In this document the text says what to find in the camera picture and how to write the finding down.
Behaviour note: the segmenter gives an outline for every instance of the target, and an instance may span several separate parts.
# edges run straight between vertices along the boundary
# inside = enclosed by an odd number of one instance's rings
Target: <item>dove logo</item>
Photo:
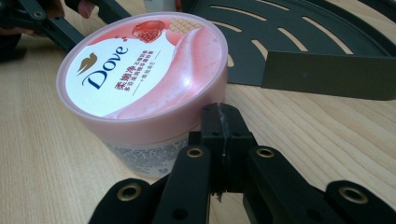
[[[102,68],[88,74],[82,80],[81,84],[84,86],[85,82],[88,81],[89,84],[99,90],[107,79],[107,72],[110,72],[116,68],[117,62],[121,60],[121,55],[125,54],[126,52],[128,52],[128,49],[125,49],[123,47],[116,48],[116,52],[111,54],[111,57],[102,64]],[[94,53],[91,53],[89,58],[85,58],[84,60],[82,60],[81,66],[78,69],[78,76],[91,68],[96,63],[96,61],[97,57]]]

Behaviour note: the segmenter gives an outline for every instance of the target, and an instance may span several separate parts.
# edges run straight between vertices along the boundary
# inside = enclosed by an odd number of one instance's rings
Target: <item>body scrub jar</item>
[[[202,18],[149,13],[86,37],[64,59],[64,104],[138,175],[162,177],[200,124],[203,106],[224,99],[227,43]]]

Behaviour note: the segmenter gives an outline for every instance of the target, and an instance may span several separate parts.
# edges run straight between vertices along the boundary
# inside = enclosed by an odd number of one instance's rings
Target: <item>wooden table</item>
[[[353,0],[333,0],[396,42],[396,25]],[[143,2],[120,1],[133,15]],[[84,35],[104,24],[66,11]],[[0,223],[86,223],[116,182],[136,177],[66,109],[55,89],[65,53],[24,36],[0,63]],[[396,101],[378,102],[229,84],[260,145],[279,149],[313,186],[363,185],[396,208]],[[240,194],[211,200],[210,223],[248,223]]]

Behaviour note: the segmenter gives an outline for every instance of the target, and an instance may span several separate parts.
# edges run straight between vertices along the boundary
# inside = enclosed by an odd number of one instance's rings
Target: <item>pomegranate image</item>
[[[160,37],[164,27],[163,21],[145,21],[134,27],[132,35],[145,43],[151,43]]]

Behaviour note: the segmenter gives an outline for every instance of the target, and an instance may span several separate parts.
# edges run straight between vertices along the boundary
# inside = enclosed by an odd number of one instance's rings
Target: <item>gold dove bird emblem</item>
[[[98,57],[92,52],[90,54],[89,58],[85,58],[84,60],[81,61],[81,65],[79,66],[79,73],[78,75],[81,75],[81,73],[87,71],[90,67],[92,67],[96,61],[98,60]]]

